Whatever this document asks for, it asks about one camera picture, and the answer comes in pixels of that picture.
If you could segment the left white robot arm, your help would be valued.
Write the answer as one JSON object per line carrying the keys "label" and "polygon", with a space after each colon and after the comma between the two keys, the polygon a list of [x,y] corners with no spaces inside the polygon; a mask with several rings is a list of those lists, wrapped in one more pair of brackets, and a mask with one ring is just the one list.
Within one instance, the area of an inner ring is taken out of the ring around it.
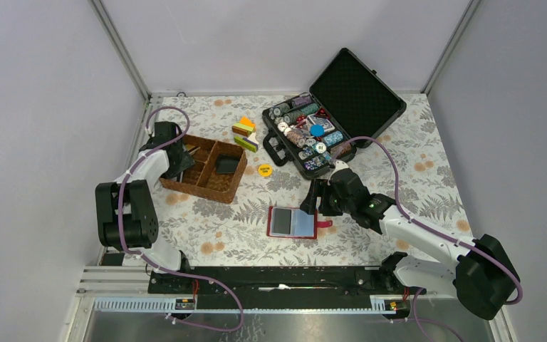
{"label": "left white robot arm", "polygon": [[155,123],[154,135],[140,148],[130,169],[115,181],[95,188],[100,243],[132,257],[149,259],[155,271],[166,273],[166,285],[177,293],[190,288],[193,276],[182,267],[183,253],[159,238],[151,193],[160,178],[173,176],[173,170],[182,165],[185,149],[181,134],[176,123]]}

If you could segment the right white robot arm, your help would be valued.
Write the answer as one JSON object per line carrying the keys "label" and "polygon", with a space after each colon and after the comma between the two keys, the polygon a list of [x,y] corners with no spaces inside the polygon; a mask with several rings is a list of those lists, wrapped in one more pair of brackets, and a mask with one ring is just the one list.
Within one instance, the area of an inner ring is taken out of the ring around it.
{"label": "right white robot arm", "polygon": [[300,208],[329,217],[347,214],[360,227],[407,242],[431,258],[405,252],[389,255],[380,265],[380,284],[386,292],[396,294],[408,287],[452,296],[486,320],[523,298],[520,278],[498,239],[458,235],[428,224],[396,199],[371,193],[348,167],[337,167],[327,180],[312,180]]}

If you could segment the black VIP card stack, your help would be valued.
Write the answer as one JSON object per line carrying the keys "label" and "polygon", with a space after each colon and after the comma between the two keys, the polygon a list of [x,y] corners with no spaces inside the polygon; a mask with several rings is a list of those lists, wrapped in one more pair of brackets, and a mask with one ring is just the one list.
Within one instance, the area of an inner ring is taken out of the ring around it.
{"label": "black VIP card stack", "polygon": [[233,175],[239,165],[240,159],[229,156],[218,157],[215,163],[215,171],[218,175]]}

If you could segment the red card holder wallet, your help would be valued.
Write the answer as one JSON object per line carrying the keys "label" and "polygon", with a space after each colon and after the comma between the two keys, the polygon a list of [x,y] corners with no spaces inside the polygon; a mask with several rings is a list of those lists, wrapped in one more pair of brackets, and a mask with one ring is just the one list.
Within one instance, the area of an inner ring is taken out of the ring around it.
{"label": "red card holder wallet", "polygon": [[[272,210],[274,208],[285,208],[292,210],[291,233],[289,235],[275,235],[271,233]],[[307,214],[299,208],[292,207],[269,207],[269,216],[267,221],[266,235],[274,238],[287,239],[317,239],[318,230],[333,226],[333,221],[330,219],[320,221],[318,213]]]}

